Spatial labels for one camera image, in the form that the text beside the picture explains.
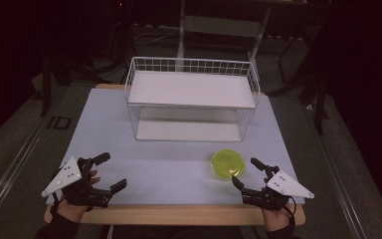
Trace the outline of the yellow-green plastic plate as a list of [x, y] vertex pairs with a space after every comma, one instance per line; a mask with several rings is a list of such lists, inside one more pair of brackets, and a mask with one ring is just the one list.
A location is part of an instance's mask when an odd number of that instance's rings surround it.
[[222, 179], [239, 177], [245, 171], [246, 165], [239, 153], [231, 149], [215, 152], [211, 158], [211, 165], [215, 174]]

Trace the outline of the person's left hand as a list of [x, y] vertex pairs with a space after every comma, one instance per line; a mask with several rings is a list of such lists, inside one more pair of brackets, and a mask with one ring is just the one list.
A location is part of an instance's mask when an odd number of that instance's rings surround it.
[[[89, 180], [89, 184], [95, 184], [100, 181], [100, 177], [97, 176], [97, 171], [91, 171], [91, 178]], [[66, 219], [80, 223], [82, 221], [83, 215], [90, 211], [89, 206], [79, 206], [70, 204], [66, 199], [62, 199], [58, 205], [57, 213]]]

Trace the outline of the wooden table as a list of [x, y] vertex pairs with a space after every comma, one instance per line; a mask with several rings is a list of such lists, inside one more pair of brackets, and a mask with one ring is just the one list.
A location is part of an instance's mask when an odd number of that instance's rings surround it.
[[[121, 86], [99, 85], [95, 89], [122, 90]], [[154, 204], [117, 205], [95, 208], [84, 222], [114, 225], [261, 225], [262, 212], [243, 204]]]

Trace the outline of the pale blue table mat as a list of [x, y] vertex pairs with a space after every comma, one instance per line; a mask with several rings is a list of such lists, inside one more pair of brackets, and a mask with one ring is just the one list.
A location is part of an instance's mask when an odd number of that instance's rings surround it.
[[240, 180], [248, 188], [264, 186], [265, 174], [250, 163], [253, 157], [296, 177], [266, 96], [259, 97], [239, 143], [142, 141], [133, 136], [124, 91], [93, 89], [64, 160], [109, 153], [110, 160], [97, 167], [97, 186], [107, 188], [127, 180], [126, 188], [110, 201], [112, 205], [240, 204], [240, 191], [231, 181], [219, 178], [211, 166], [213, 154], [225, 148], [243, 158], [246, 169]]

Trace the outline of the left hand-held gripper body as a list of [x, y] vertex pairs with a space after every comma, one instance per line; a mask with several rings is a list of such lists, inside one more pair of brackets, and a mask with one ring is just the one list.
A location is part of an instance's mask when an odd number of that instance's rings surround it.
[[51, 182], [42, 191], [42, 196], [52, 195], [54, 201], [58, 202], [57, 191], [61, 190], [63, 197], [70, 204], [106, 208], [111, 200], [112, 192], [96, 189], [89, 184], [94, 165], [92, 158], [72, 157], [56, 172]]

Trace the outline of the black floor socket plate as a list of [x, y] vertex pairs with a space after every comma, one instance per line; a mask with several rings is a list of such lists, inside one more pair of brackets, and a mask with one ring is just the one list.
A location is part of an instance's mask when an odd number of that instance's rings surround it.
[[68, 129], [72, 119], [66, 117], [52, 117], [48, 124], [48, 129]]

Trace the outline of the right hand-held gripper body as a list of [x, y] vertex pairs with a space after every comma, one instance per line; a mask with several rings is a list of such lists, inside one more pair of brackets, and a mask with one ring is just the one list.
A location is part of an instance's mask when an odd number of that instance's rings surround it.
[[267, 210], [281, 210], [286, 208], [290, 199], [295, 197], [313, 199], [314, 194], [298, 181], [293, 179], [277, 166], [260, 166], [259, 170], [266, 173], [266, 186], [260, 191], [242, 186], [244, 204], [254, 205]]

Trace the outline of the person's right hand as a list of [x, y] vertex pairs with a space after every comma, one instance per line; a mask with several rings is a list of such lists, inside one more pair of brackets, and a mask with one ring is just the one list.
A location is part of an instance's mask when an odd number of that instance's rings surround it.
[[291, 224], [291, 216], [285, 209], [281, 210], [262, 210], [265, 227], [268, 232], [275, 232], [282, 229], [290, 228], [294, 229]]

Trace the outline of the grey metal stand frame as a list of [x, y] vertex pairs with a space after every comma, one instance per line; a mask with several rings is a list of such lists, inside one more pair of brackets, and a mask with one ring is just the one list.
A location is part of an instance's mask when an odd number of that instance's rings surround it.
[[272, 11], [271, 8], [267, 8], [263, 11], [262, 20], [260, 22], [255, 22], [187, 15], [185, 13], [185, 7], [186, 0], [181, 0], [179, 45], [176, 55], [176, 57], [179, 58], [179, 61], [176, 63], [178, 69], [181, 69], [179, 64], [182, 63], [184, 59], [184, 38], [186, 32], [254, 38], [255, 44], [253, 49], [248, 52], [248, 60], [254, 66], [257, 65], [256, 57], [268, 25], [268, 20]]

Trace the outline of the black tripod stand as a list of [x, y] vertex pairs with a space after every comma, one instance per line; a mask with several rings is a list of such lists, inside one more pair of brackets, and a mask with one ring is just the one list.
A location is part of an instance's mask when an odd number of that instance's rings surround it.
[[277, 97], [295, 88], [302, 87], [302, 92], [298, 97], [299, 101], [308, 106], [313, 100], [316, 100], [313, 123], [317, 132], [323, 135], [322, 120], [325, 117], [327, 75], [330, 73], [333, 61], [328, 51], [324, 51], [322, 41], [317, 39], [320, 32], [319, 26], [307, 26], [301, 31], [301, 36], [308, 46], [308, 51], [295, 73], [287, 80], [282, 59], [295, 42], [295, 39], [288, 43], [278, 60], [281, 77], [286, 84], [277, 90], [269, 92], [268, 96]]
[[97, 84], [107, 84], [107, 80], [99, 77], [98, 74], [114, 70], [117, 64], [118, 61], [114, 61], [109, 65], [94, 69], [75, 61], [73, 58], [61, 52], [57, 47], [47, 45], [42, 51], [43, 75], [42, 90], [40, 93], [40, 98], [42, 100], [42, 111], [40, 116], [44, 117], [52, 105], [51, 76], [60, 78], [60, 84], [63, 86], [68, 86], [72, 81], [69, 69], [72, 69], [73, 71], [85, 76], [89, 81]]

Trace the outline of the metal floor rail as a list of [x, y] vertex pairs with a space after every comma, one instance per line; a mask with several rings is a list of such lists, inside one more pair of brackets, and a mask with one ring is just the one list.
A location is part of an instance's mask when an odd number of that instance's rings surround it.
[[15, 114], [0, 129], [0, 235], [32, 234], [45, 223], [41, 192], [64, 154], [52, 131], [57, 117]]
[[331, 155], [331, 151], [326, 143], [326, 140], [322, 135], [317, 132], [315, 125], [311, 127], [321, 151], [325, 157], [325, 164], [327, 168], [327, 173], [329, 174], [331, 184], [335, 195], [337, 197], [341, 211], [345, 217], [348, 228], [352, 234], [353, 239], [366, 239], [365, 231], [360, 223], [357, 212], [353, 206], [352, 200], [345, 188], [345, 184], [338, 172], [338, 168], [334, 163], [334, 159]]

